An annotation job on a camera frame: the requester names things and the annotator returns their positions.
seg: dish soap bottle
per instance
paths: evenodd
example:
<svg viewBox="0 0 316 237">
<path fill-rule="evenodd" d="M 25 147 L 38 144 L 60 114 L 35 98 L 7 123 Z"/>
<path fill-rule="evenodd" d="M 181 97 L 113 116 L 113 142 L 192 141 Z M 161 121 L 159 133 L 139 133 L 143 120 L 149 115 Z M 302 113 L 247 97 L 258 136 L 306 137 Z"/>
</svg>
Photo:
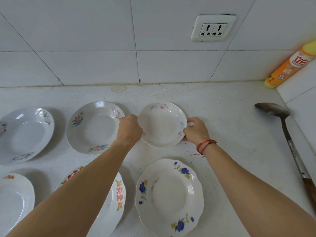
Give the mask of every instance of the dish soap bottle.
<svg viewBox="0 0 316 237">
<path fill-rule="evenodd" d="M 295 52 L 294 55 L 265 80 L 264 86 L 270 89 L 277 87 L 315 57 L 316 40 L 306 43 L 301 49 Z"/>
</svg>

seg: white plate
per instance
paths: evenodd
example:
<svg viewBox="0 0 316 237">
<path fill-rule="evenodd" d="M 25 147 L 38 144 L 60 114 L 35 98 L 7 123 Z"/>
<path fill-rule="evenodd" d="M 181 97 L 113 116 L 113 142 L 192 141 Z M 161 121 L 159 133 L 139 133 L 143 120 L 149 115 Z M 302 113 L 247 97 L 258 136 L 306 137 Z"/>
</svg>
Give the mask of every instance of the white plate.
<svg viewBox="0 0 316 237">
<path fill-rule="evenodd" d="M 13 166 L 36 156 L 49 143 L 54 119 L 45 109 L 24 107 L 0 119 L 0 165 Z"/>
<path fill-rule="evenodd" d="M 23 175 L 0 174 L 0 236 L 6 236 L 34 208 L 32 183 Z"/>
<path fill-rule="evenodd" d="M 87 164 L 73 170 L 67 177 L 57 186 L 61 187 L 76 173 L 82 170 Z M 87 237 L 108 237 L 115 230 L 119 223 L 125 206 L 126 189 L 120 173 L 117 173 L 115 180 L 111 186 L 111 190 L 107 195 L 105 202 L 90 228 Z"/>
<path fill-rule="evenodd" d="M 145 106 L 138 115 L 138 124 L 144 130 L 142 140 L 156 148 L 178 144 L 184 137 L 183 129 L 188 125 L 183 111 L 170 102 Z"/>
<path fill-rule="evenodd" d="M 202 185 L 190 167 L 161 159 L 139 178 L 135 204 L 141 222 L 159 237 L 184 236 L 202 215 Z"/>
<path fill-rule="evenodd" d="M 115 104 L 96 101 L 84 105 L 70 118 L 66 136 L 70 146 L 83 154 L 100 154 L 116 139 L 123 111 Z"/>
</svg>

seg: red string bracelet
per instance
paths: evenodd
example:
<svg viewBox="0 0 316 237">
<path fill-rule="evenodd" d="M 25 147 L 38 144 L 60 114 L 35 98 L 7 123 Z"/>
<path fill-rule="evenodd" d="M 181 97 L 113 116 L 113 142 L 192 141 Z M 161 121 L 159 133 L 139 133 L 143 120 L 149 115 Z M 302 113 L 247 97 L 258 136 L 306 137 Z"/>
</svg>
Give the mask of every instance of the red string bracelet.
<svg viewBox="0 0 316 237">
<path fill-rule="evenodd" d="M 202 149 L 201 151 L 199 151 L 200 146 L 203 145 L 203 144 L 205 144 L 205 143 L 207 143 L 207 145 L 205 145 L 205 146 L 203 147 L 203 149 Z M 203 141 L 202 143 L 198 144 L 198 145 L 197 145 L 197 152 L 199 152 L 199 154 L 193 154 L 193 155 L 203 155 L 203 151 L 206 149 L 206 147 L 208 147 L 208 145 L 210 145 L 210 144 L 212 144 L 212 143 L 217 144 L 217 142 L 216 142 L 215 140 L 212 140 L 212 139 L 209 139 L 209 140 L 207 140 L 207 141 Z"/>
</svg>

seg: forearm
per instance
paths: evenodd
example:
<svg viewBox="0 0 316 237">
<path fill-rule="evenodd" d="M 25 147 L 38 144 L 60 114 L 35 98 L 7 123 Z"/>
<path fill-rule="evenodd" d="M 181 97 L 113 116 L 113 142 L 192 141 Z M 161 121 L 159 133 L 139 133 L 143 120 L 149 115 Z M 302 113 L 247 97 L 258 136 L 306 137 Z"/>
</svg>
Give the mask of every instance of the forearm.
<svg viewBox="0 0 316 237">
<path fill-rule="evenodd" d="M 116 140 L 25 217 L 7 237 L 86 236 L 132 146 Z"/>
<path fill-rule="evenodd" d="M 315 236 L 316 220 L 291 199 L 236 163 L 215 144 L 204 155 L 249 234 Z"/>
</svg>

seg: wooden handle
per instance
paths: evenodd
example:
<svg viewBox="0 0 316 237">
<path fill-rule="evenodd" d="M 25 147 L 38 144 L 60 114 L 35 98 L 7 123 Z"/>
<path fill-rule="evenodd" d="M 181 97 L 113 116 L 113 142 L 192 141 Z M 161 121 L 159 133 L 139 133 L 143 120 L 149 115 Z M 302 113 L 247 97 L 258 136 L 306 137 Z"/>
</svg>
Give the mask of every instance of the wooden handle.
<svg viewBox="0 0 316 237">
<path fill-rule="evenodd" d="M 316 213 L 316 187 L 312 179 L 303 178 L 307 194 Z"/>
</svg>

